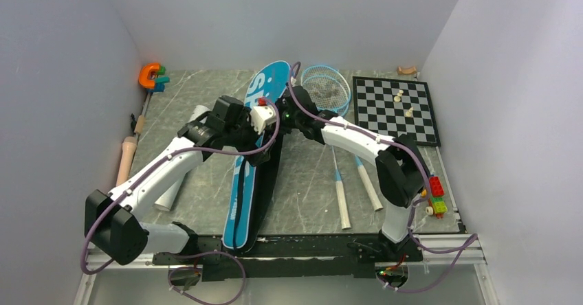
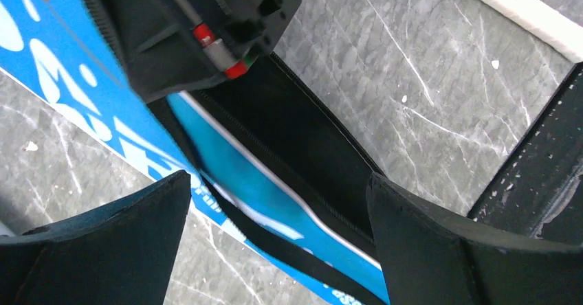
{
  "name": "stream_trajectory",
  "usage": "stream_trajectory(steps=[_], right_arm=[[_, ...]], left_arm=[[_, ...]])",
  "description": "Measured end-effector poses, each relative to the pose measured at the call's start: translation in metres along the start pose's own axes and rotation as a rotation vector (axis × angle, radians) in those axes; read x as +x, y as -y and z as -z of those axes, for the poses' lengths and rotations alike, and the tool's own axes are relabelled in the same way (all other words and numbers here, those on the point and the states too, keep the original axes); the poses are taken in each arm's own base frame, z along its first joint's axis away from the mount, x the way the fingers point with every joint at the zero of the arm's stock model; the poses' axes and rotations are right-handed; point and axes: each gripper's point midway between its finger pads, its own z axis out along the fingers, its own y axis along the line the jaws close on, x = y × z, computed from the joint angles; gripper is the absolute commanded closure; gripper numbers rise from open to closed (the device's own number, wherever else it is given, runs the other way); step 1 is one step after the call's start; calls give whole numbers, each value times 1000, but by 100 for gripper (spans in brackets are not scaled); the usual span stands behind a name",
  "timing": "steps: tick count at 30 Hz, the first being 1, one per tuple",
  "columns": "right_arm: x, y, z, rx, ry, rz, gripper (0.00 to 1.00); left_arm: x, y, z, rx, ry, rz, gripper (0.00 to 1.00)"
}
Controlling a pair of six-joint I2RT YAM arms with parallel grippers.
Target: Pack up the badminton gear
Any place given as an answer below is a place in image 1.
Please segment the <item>blue racket bag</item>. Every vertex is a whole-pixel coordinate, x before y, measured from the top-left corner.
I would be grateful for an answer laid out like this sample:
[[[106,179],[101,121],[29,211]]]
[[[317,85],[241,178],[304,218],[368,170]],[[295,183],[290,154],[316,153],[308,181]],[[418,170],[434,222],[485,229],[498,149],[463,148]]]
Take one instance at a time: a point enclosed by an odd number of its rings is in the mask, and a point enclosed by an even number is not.
[[[286,90],[290,69],[288,62],[277,60],[258,71],[246,91],[244,105],[256,106],[262,97],[276,102]],[[253,247],[272,202],[283,137],[283,133],[277,135],[269,149],[269,159],[257,167],[241,156],[235,158],[230,207],[222,236],[226,249],[246,252]]]

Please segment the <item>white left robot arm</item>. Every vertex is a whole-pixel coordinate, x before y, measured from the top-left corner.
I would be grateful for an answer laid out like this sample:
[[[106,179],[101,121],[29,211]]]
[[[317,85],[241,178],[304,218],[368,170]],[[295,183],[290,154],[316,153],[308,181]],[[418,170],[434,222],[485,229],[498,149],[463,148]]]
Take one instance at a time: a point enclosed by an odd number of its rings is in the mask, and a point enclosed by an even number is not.
[[[223,95],[212,109],[200,106],[198,114],[153,161],[108,193],[95,190],[87,197],[82,268],[87,267],[89,245],[121,265],[143,253],[170,253],[179,263],[192,262],[199,251],[198,235],[192,229],[182,223],[143,223],[143,216],[171,186],[212,154],[263,162],[280,126],[278,108],[267,98],[248,107]],[[226,146],[236,150],[227,152]]]

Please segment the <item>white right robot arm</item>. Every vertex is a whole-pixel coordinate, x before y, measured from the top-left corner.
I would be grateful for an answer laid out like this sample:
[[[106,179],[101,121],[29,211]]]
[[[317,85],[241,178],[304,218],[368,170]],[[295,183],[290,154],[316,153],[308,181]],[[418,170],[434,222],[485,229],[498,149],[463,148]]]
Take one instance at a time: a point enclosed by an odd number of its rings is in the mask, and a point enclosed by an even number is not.
[[[430,189],[429,170],[412,137],[380,135],[332,111],[318,110],[301,86],[287,85],[281,105],[288,114],[284,125],[298,129],[307,139],[347,150],[376,167],[379,188],[388,201],[379,252],[387,260],[398,259],[411,231],[414,199]]]

